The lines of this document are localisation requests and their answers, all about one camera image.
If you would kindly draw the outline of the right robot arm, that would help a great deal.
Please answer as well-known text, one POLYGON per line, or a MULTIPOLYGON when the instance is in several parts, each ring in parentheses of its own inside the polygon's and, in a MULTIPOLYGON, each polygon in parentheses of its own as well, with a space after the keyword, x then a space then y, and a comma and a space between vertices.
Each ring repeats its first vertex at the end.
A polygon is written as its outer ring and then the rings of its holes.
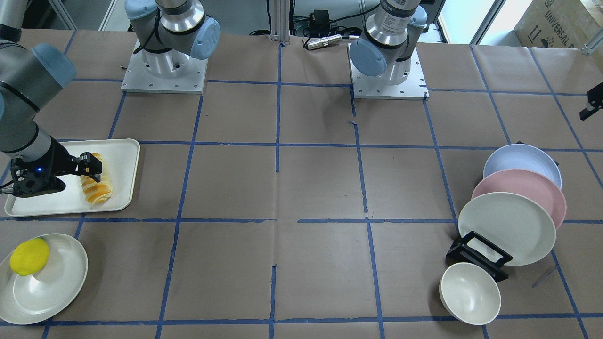
MULTIPOLYGON (((29 198, 59 193, 61 176, 80 177, 89 202, 104 202, 114 191, 108 166, 99 153, 71 155, 35 121, 56 94, 75 78, 77 69, 59 49, 40 43, 19 44, 26 2, 1 2, 1 152, 11 159, 11 180, 2 194, 29 198)), ((150 57, 150 72, 166 75, 157 56, 206 60, 220 40, 220 25, 199 0, 128 0, 125 12, 137 34, 138 47, 150 57)))

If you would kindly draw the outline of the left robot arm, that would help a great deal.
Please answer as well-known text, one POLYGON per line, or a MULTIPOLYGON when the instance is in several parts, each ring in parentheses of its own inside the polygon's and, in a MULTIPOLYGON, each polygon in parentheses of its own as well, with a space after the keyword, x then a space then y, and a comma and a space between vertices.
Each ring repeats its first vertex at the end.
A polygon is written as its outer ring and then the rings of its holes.
POLYGON ((418 0, 382 0, 349 44, 355 98, 428 99, 415 51, 428 14, 418 0))

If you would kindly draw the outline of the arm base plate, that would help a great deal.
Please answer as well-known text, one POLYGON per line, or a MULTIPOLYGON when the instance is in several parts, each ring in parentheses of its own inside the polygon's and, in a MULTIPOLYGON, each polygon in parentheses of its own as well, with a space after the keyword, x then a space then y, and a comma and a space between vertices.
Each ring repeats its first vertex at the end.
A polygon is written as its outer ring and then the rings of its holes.
POLYGON ((393 62, 379 76, 370 77, 350 62, 353 92, 356 99, 429 99, 424 71, 415 49, 409 60, 393 62))
POLYGON ((209 60, 192 58, 179 51, 133 54, 121 90, 132 93, 202 94, 209 60))

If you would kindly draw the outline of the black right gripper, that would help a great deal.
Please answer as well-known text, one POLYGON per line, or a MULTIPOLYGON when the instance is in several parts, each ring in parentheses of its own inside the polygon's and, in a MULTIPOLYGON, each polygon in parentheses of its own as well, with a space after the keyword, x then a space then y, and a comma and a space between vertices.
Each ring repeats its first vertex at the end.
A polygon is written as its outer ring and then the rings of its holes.
POLYGON ((34 161, 24 158, 11 161, 12 195, 30 198, 65 190, 65 183, 58 176, 76 174, 81 183, 101 183, 103 163, 92 153, 84 152, 79 157, 69 154, 63 145, 51 138, 48 151, 34 161))

